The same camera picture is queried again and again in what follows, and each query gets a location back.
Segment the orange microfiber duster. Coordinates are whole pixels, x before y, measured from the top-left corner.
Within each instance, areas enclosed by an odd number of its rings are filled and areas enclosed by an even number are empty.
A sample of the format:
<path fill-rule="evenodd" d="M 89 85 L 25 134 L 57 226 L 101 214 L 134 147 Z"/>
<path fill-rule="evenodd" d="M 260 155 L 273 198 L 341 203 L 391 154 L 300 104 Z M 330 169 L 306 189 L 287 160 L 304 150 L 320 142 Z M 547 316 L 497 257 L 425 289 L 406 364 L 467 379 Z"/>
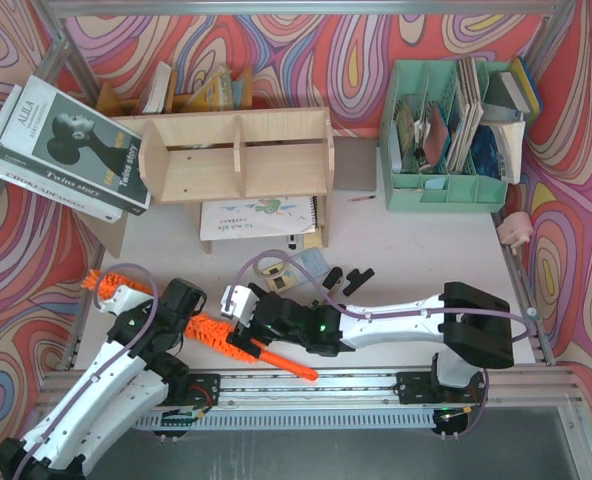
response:
<path fill-rule="evenodd" d="M 112 303 L 114 295 L 126 293 L 127 288 L 134 290 L 138 294 L 143 294 L 145 299 L 150 299 L 153 288 L 156 287 L 153 281 L 150 281 L 149 286 L 145 286 L 123 274 L 109 271 L 103 273 L 98 269 L 91 269 L 82 281 L 81 286 L 94 293 L 94 299 L 99 305 L 105 305 L 107 302 Z M 233 326 L 216 321 L 207 314 L 198 314 L 189 320 L 183 338 L 196 340 L 234 360 L 250 364 L 264 362 L 309 381 L 316 381 L 319 378 L 314 369 L 272 353 L 257 341 L 253 341 L 251 347 L 247 350 L 232 345 L 228 342 L 228 337 L 233 332 Z"/>

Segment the small stapler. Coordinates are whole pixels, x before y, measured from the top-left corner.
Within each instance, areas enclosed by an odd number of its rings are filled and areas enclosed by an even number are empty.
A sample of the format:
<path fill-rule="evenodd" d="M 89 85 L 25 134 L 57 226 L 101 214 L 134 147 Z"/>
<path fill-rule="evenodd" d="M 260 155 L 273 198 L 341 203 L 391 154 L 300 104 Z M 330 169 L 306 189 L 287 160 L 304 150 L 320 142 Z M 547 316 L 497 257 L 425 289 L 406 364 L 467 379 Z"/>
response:
<path fill-rule="evenodd" d="M 342 280 L 342 278 L 343 270 L 340 267 L 333 267 L 322 282 L 322 286 L 327 290 L 331 290 Z"/>

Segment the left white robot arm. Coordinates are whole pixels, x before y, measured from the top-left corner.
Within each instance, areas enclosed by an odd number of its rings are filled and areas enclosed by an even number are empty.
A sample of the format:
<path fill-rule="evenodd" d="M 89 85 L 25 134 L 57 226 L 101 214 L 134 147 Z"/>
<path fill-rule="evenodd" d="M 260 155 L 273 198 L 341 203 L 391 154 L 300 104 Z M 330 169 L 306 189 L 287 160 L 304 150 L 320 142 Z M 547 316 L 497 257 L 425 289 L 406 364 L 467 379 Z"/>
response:
<path fill-rule="evenodd" d="M 59 403 L 22 438 L 0 444 L 6 479 L 83 479 L 136 421 L 156 406 L 189 403 L 189 367 L 171 354 L 207 299 L 172 280 L 164 291 L 114 287 L 97 308 L 114 315 L 106 341 Z"/>

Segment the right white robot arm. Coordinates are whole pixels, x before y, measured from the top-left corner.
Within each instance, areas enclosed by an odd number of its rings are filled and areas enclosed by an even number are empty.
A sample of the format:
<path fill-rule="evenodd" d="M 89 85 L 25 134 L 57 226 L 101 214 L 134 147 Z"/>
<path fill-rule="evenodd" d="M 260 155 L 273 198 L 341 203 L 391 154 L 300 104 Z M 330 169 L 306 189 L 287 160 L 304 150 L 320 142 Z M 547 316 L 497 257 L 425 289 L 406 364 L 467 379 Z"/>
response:
<path fill-rule="evenodd" d="M 432 360 L 434 379 L 456 389 L 483 369 L 513 367 L 509 312 L 506 301 L 462 282 L 448 282 L 426 299 L 378 307 L 304 306 L 241 285 L 228 286 L 221 299 L 222 315 L 236 322 L 228 343 L 249 354 L 274 341 L 330 358 L 385 343 L 436 343 L 445 349 Z"/>

